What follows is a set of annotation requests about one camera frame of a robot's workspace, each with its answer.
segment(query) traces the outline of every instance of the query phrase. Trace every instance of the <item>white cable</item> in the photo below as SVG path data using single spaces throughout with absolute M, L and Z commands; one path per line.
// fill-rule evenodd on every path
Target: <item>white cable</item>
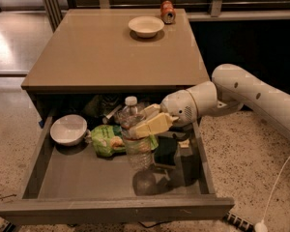
M 287 164 L 287 162 L 288 162 L 289 160 L 290 160 L 290 156 L 289 156 L 289 158 L 286 160 L 286 162 L 282 165 L 282 167 L 281 167 L 281 169 L 280 169 L 280 172 L 279 172 L 279 174 L 278 174 L 278 176 L 277 176 L 277 179 L 275 180 L 275 183 L 274 183 L 274 185 L 273 185 L 273 188 L 272 188 L 272 191 L 271 191 L 271 194 L 270 194 L 269 200 L 268 200 L 268 204 L 267 204 L 266 209 L 265 209 L 265 212 L 264 212 L 264 216 L 263 216 L 263 218 L 262 218 L 262 222 L 264 222 L 265 215 L 266 215 L 267 212 L 268 212 L 268 208 L 269 208 L 269 205 L 270 205 L 270 201 L 271 201 L 271 198 L 272 198 L 273 192 L 274 192 L 274 190 L 275 190 L 276 184 L 277 184 L 277 182 L 278 182 L 278 180 L 279 180 L 279 177 L 280 177 L 280 175 L 281 175 L 281 173 L 282 173 L 282 171 L 283 171 L 285 165 Z

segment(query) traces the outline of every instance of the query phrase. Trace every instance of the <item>bowl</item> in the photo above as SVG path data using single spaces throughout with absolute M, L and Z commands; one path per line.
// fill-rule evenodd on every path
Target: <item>bowl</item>
M 80 143 L 86 131 L 86 120 L 79 115 L 71 114 L 55 121 L 50 128 L 50 136 L 58 144 L 73 146 Z
M 129 22 L 129 28 L 141 38 L 153 38 L 163 27 L 164 22 L 153 16 L 140 16 Z

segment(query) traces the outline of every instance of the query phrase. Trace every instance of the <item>speckled floor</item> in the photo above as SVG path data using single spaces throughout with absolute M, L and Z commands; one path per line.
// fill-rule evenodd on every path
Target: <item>speckled floor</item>
M 0 14 L 0 70 L 29 70 L 51 30 L 44 14 Z M 0 77 L 0 202 L 16 200 L 23 175 L 41 133 L 40 120 L 22 78 Z M 290 154 L 290 142 L 251 111 L 205 117 L 202 138 L 217 196 L 235 199 L 232 213 L 259 221 L 277 173 Z M 269 231 L 290 232 L 290 161 L 275 189 L 265 222 Z M 0 218 L 0 231 L 7 222 Z M 17 231 L 237 231 L 222 221 L 174 221 L 145 229 L 138 223 L 21 226 Z

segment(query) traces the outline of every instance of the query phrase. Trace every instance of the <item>drawer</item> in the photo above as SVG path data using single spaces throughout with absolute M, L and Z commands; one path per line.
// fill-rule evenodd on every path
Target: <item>drawer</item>
M 50 128 L 52 110 L 32 157 L 19 200 L 0 203 L 0 217 L 16 224 L 220 219 L 234 206 L 215 194 L 197 123 L 163 137 L 189 138 L 178 149 L 176 167 L 131 169 L 127 156 L 103 159 L 92 144 L 57 145 Z

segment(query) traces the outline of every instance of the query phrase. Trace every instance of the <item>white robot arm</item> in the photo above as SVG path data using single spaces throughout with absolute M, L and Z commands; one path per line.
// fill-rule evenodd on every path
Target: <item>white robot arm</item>
M 221 116 L 248 106 L 290 140 L 290 95 L 262 82 L 242 68 L 224 64 L 212 75 L 212 82 L 180 90 L 163 99 L 160 106 L 144 112 L 147 120 L 130 129 L 136 138 L 183 127 L 198 118 Z

